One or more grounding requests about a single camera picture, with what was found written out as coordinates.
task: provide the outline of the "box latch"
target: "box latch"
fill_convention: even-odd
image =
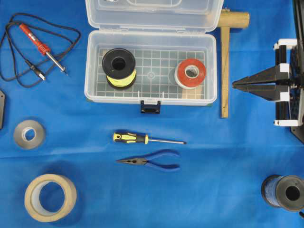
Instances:
[[[147,114],[160,114],[161,113],[161,102],[158,101],[157,104],[144,104],[144,101],[141,101],[141,113]]]

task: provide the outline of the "black spool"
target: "black spool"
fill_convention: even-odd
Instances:
[[[271,175],[264,180],[261,193],[271,207],[292,212],[304,209],[304,181],[298,176]]]
[[[131,87],[136,81],[136,75],[134,79],[125,86],[114,85],[108,77],[114,80],[122,80],[130,77],[135,71],[135,57],[133,54],[123,48],[115,48],[109,50],[102,61],[103,70],[106,74],[106,80],[108,84],[115,89],[127,89]]]

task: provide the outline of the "red soldering iron handle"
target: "red soldering iron handle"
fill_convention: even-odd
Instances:
[[[51,49],[44,43],[42,43],[34,33],[28,28],[27,25],[21,24],[19,28],[24,32],[24,34],[38,47],[39,52],[45,56],[47,52],[51,52]]]

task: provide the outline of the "red tape roll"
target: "red tape roll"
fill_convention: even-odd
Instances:
[[[182,61],[175,70],[175,80],[184,89],[198,87],[206,78],[205,65],[195,58]]]

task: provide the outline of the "black cable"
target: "black cable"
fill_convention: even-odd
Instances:
[[[72,41],[72,40],[69,39],[68,37],[63,36],[63,35],[60,35],[60,34],[58,34],[58,33],[55,33],[55,32],[52,32],[52,31],[49,31],[49,30],[46,30],[46,29],[43,29],[43,28],[40,28],[40,27],[37,27],[37,26],[30,25],[30,24],[28,24],[28,23],[26,23],[26,22],[24,22],[24,21],[14,20],[14,18],[15,18],[16,16],[26,16],[26,17],[35,18],[35,19],[40,20],[40,21],[42,21],[42,22],[44,22],[44,23],[46,23],[46,24],[49,24],[49,25],[51,25],[51,26],[53,26],[53,27],[57,27],[57,28],[65,29],[65,30],[74,31],[74,32],[76,32],[76,33],[78,34],[78,37],[77,37],[74,41]],[[2,44],[3,44],[3,41],[4,41],[5,37],[7,37],[7,38],[8,38],[8,42],[9,42],[9,47],[10,47],[10,50],[11,50],[11,54],[12,54],[13,65],[14,65],[14,69],[13,69],[13,70],[14,70],[15,76],[9,77],[9,78],[5,78],[5,77],[2,75],[1,71],[0,71],[0,77],[1,77],[4,81],[6,81],[6,82],[9,82],[9,81],[12,81],[12,80],[15,80],[15,79],[16,79],[16,80],[18,81],[18,83],[19,83],[22,87],[24,87],[24,88],[32,88],[32,87],[36,86],[37,84],[39,84],[40,82],[42,82],[42,79],[39,79],[38,81],[36,81],[35,83],[30,84],[30,85],[23,84],[23,83],[20,81],[20,77],[22,77],[23,75],[27,74],[27,73],[30,72],[32,69],[31,69],[31,68],[28,68],[27,70],[23,71],[23,72],[20,73],[20,74],[17,73],[16,57],[15,57],[14,48],[17,50],[17,52],[21,55],[21,57],[22,57],[26,62],[29,62],[29,61],[28,61],[28,59],[25,58],[25,56],[22,54],[22,52],[16,47],[15,43],[13,42],[13,40],[12,40],[12,38],[11,38],[11,36],[10,36],[10,30],[9,30],[9,29],[10,29],[12,26],[19,26],[20,24],[25,24],[25,25],[27,25],[29,28],[32,28],[32,29],[36,29],[36,30],[39,30],[39,31],[42,31],[42,32],[49,33],[49,34],[51,34],[51,35],[54,35],[54,36],[56,36],[56,37],[63,38],[63,39],[65,39],[65,40],[67,40],[68,42],[70,42],[71,45],[69,46],[69,48],[68,48],[67,50],[65,50],[64,52],[62,52],[62,53],[60,53],[60,54],[54,55],[54,57],[57,59],[57,61],[60,61],[66,54],[68,54],[68,53],[73,49],[73,47],[74,47],[74,46],[76,45],[76,43],[79,41],[79,39],[80,39],[80,37],[81,37],[81,33],[80,33],[77,29],[75,29],[75,28],[71,28],[71,27],[67,27],[67,26],[62,26],[62,25],[57,25],[57,24],[51,23],[51,22],[49,22],[49,21],[47,21],[47,20],[45,20],[45,19],[43,19],[43,18],[37,17],[37,16],[35,16],[35,15],[27,14],[27,13],[16,13],[16,14],[14,14],[14,15],[10,18],[8,24],[5,26],[5,32],[4,32],[4,34],[3,34],[3,36],[2,36],[2,39],[1,39],[1,41],[0,41],[0,49],[1,49],[1,46],[2,46]],[[48,61],[50,61],[50,59],[45,59],[45,60],[43,60],[43,61],[41,61],[41,62],[35,64],[34,66],[35,66],[35,67],[38,67],[38,66],[40,66],[40,65],[42,65],[43,63],[46,63],[46,62],[48,62]],[[53,65],[46,71],[46,73],[44,74],[44,76],[46,77],[47,75],[49,75],[49,73],[51,72],[51,70],[52,70],[55,66],[56,66],[56,64],[53,64]]]

